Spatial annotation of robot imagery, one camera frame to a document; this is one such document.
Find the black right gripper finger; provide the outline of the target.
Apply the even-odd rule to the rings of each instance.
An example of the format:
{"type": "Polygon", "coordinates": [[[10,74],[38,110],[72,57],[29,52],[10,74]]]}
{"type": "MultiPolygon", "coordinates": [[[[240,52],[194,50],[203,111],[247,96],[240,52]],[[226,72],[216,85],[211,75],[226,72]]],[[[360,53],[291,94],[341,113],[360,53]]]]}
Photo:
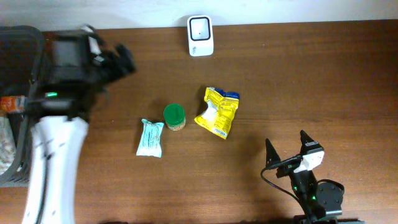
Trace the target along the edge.
{"type": "Polygon", "coordinates": [[[266,139],[266,169],[276,169],[280,166],[281,159],[271,141],[266,139]]]}
{"type": "Polygon", "coordinates": [[[302,143],[300,154],[305,155],[319,148],[319,143],[313,140],[304,130],[300,131],[300,141],[302,143]]]}

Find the yellow snack bag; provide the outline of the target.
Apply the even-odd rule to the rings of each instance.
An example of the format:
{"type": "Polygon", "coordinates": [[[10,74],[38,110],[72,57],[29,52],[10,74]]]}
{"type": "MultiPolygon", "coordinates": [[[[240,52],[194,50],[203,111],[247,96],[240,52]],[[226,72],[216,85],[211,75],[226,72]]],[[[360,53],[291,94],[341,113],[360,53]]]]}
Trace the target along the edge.
{"type": "Polygon", "coordinates": [[[239,99],[237,92],[207,87],[204,96],[207,109],[196,116],[194,121],[209,132],[226,139],[239,108],[239,99]]]}

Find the green lid jar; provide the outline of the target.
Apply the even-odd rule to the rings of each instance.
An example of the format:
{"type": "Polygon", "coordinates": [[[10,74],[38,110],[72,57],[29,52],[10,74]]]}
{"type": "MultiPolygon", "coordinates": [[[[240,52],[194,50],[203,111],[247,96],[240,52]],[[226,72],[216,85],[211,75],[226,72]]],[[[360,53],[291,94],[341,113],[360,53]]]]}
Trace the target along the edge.
{"type": "Polygon", "coordinates": [[[186,123],[185,111],[179,104],[169,104],[164,109],[164,119],[169,129],[179,131],[186,123]]]}

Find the teal wipes packet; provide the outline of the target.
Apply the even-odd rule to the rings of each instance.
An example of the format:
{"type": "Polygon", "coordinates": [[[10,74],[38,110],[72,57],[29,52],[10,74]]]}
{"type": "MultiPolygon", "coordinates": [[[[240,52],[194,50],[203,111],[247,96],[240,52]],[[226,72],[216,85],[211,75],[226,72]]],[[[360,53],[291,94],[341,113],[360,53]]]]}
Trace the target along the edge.
{"type": "Polygon", "coordinates": [[[164,128],[164,123],[152,123],[146,119],[142,119],[141,121],[143,123],[143,131],[136,155],[161,158],[162,147],[160,144],[160,139],[164,128]]]}

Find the orange small carton box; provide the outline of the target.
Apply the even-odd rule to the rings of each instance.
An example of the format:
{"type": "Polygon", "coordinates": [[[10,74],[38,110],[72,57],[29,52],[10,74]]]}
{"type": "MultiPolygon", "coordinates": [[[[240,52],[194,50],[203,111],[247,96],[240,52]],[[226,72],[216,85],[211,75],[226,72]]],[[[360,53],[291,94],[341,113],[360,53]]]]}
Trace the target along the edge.
{"type": "Polygon", "coordinates": [[[6,113],[22,113],[25,108],[26,97],[20,96],[2,96],[1,109],[6,113]]]}

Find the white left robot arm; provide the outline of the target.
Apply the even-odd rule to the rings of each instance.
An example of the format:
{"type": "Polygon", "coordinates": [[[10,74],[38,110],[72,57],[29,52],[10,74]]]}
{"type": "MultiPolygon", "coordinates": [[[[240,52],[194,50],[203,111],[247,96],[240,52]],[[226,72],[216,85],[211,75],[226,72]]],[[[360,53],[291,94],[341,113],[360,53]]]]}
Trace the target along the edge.
{"type": "Polygon", "coordinates": [[[57,32],[53,68],[35,81],[24,113],[33,123],[23,223],[74,223],[75,182],[90,113],[106,86],[134,72],[131,52],[114,50],[91,27],[57,32]]]}

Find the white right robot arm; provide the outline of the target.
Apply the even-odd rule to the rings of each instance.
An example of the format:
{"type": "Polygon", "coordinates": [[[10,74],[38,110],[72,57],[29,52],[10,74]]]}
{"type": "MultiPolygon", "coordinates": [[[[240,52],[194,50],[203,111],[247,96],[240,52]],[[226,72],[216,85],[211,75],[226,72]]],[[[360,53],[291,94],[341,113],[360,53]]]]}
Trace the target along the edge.
{"type": "Polygon", "coordinates": [[[300,131],[300,152],[281,160],[269,139],[266,139],[266,166],[261,178],[277,190],[291,196],[303,210],[293,218],[294,223],[338,223],[343,213],[341,204],[344,186],[330,179],[316,179],[314,168],[322,164],[325,150],[305,131],[300,131]],[[289,177],[293,192],[289,192],[264,177],[264,172],[275,169],[277,178],[289,177]]]}

